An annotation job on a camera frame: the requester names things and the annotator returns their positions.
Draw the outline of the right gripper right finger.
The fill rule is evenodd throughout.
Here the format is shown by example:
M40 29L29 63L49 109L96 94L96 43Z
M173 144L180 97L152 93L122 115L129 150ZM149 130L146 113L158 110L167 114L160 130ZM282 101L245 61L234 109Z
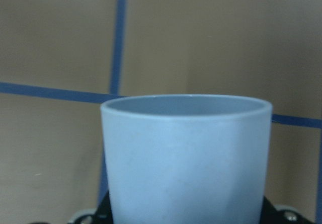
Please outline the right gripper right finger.
M278 211L273 204L264 196L259 224L284 223L282 211Z

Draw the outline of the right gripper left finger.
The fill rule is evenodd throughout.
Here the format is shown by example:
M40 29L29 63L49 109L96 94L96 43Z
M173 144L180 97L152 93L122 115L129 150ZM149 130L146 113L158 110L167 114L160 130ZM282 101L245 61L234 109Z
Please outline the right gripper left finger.
M113 224L109 192L107 192L97 208L97 223Z

